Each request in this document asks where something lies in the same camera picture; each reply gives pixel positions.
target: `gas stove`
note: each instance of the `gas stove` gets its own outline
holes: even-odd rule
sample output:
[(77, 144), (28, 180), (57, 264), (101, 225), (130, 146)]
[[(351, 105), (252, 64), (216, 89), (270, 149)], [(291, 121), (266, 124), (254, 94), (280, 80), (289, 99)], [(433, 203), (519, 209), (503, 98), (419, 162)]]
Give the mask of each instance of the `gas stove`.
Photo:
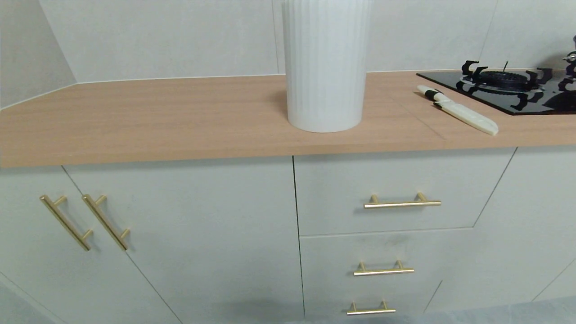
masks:
[(466, 61), (462, 72), (418, 75), (509, 115), (576, 114), (576, 56), (567, 61), (566, 72), (560, 76), (546, 68), (509, 72), (506, 67), (496, 71), (479, 66), (472, 70), (478, 61)]

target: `white vase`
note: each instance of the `white vase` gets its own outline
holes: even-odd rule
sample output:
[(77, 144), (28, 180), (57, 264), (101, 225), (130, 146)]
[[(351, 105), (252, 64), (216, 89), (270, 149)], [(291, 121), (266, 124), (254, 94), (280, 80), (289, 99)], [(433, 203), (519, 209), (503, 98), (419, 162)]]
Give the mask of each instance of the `white vase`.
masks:
[(284, 0), (289, 122), (330, 133), (362, 119), (372, 0)]

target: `cabinet door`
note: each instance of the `cabinet door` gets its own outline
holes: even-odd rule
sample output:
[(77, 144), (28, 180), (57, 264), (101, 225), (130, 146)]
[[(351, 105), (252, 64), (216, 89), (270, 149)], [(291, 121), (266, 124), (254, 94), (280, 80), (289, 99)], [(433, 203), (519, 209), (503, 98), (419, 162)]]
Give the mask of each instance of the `cabinet door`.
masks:
[(530, 302), (576, 256), (576, 147), (518, 148), (428, 311)]
[(546, 287), (535, 300), (547, 300), (561, 297), (576, 296), (576, 260)]
[[(382, 300), (399, 315), (422, 314), (440, 282), (453, 275), (452, 264), (466, 250), (471, 232), (397, 231), (301, 238), (306, 320), (342, 319), (352, 302), (358, 308), (376, 308)], [(397, 268), (397, 260), (414, 272), (354, 275), (360, 262), (365, 269), (376, 270)]]
[[(294, 158), (301, 235), (471, 227), (513, 148), (311, 155)], [(415, 200), (440, 206), (365, 209)]]
[[(40, 202), (58, 208), (85, 251)], [(0, 171), (0, 272), (68, 324), (179, 323), (129, 257), (110, 240), (62, 167)]]
[(184, 323), (302, 318), (291, 157), (66, 169)]

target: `gold drawer handle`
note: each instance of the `gold drawer handle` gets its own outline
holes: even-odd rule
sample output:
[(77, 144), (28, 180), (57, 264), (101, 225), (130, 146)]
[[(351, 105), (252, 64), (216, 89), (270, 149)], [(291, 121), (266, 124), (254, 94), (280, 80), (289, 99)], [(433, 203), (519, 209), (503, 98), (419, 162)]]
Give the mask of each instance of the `gold drawer handle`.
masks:
[(92, 211), (92, 213), (94, 214), (94, 216), (96, 216), (96, 218), (100, 221), (100, 223), (102, 223), (102, 226), (104, 226), (106, 231), (108, 231), (108, 233), (114, 239), (114, 241), (116, 241), (118, 246), (124, 251), (128, 250), (128, 244), (126, 244), (124, 238), (126, 237), (126, 235), (128, 235), (128, 233), (130, 233), (130, 229), (127, 228), (124, 230), (124, 232), (122, 232), (122, 234), (118, 235), (114, 231), (112, 224), (108, 221), (106, 216), (104, 216), (104, 213), (99, 207), (99, 204), (101, 204), (103, 201), (106, 200), (106, 196), (102, 195), (100, 196), (100, 198), (94, 201), (92, 197), (90, 197), (90, 195), (83, 195), (82, 200), (84, 200), (88, 208)]
[(350, 306), (350, 308), (352, 308), (352, 310), (347, 311), (346, 315), (370, 315), (370, 314), (388, 314), (388, 313), (393, 313), (396, 312), (396, 310), (394, 308), (388, 308), (388, 305), (386, 305), (386, 301), (382, 301), (382, 303), (380, 304), (382, 306), (382, 308), (376, 309), (376, 310), (357, 310), (356, 309), (356, 303), (352, 302), (352, 306)]
[(379, 202), (378, 196), (370, 196), (370, 202), (364, 204), (365, 209), (373, 208), (391, 208), (391, 207), (414, 207), (414, 206), (440, 206), (442, 202), (440, 200), (428, 200), (423, 193), (418, 193), (418, 199), (416, 201), (403, 201), (403, 202)]
[(86, 233), (84, 233), (84, 235), (81, 235), (72, 226), (72, 223), (70, 223), (64, 217), (64, 215), (62, 214), (60, 209), (58, 209), (58, 205), (60, 205), (64, 201), (66, 201), (66, 196), (62, 196), (62, 197), (58, 198), (56, 201), (52, 201), (52, 200), (50, 200), (50, 198), (47, 195), (43, 195), (42, 197), (40, 197), (40, 201), (44, 204), (44, 206), (46, 206), (46, 208), (48, 208), (48, 210), (52, 213), (52, 215), (54, 215), (54, 217), (56, 217), (56, 219), (60, 222), (60, 224), (62, 224), (62, 226), (64, 226), (64, 228), (68, 231), (68, 233), (70, 233), (70, 235), (72, 235), (74, 240), (76, 240), (76, 242), (78, 242), (78, 244), (80, 244), (80, 246), (84, 249), (84, 251), (90, 251), (90, 245), (88, 245), (88, 243), (86, 243), (86, 239), (92, 234), (92, 230), (89, 229), (86, 231)]
[(377, 276), (380, 274), (400, 274), (400, 273), (414, 273), (414, 268), (404, 268), (402, 266), (402, 261), (396, 261), (396, 265), (398, 268), (394, 269), (382, 269), (382, 270), (366, 270), (364, 266), (364, 262), (360, 262), (360, 269), (354, 272), (354, 277), (362, 277), (362, 276)]

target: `knife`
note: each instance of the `knife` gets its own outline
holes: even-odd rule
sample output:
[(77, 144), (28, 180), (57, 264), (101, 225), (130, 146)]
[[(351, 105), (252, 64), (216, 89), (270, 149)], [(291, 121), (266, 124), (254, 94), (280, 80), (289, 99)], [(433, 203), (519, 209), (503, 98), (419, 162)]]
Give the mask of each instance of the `knife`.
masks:
[(428, 99), (432, 100), (435, 106), (456, 117), (457, 119), (480, 131), (483, 131), (486, 134), (494, 136), (498, 133), (498, 125), (496, 125), (493, 120), (478, 114), (474, 110), (464, 105), (453, 102), (440, 90), (433, 89), (425, 85), (419, 85), (417, 88), (418, 91), (422, 92)]

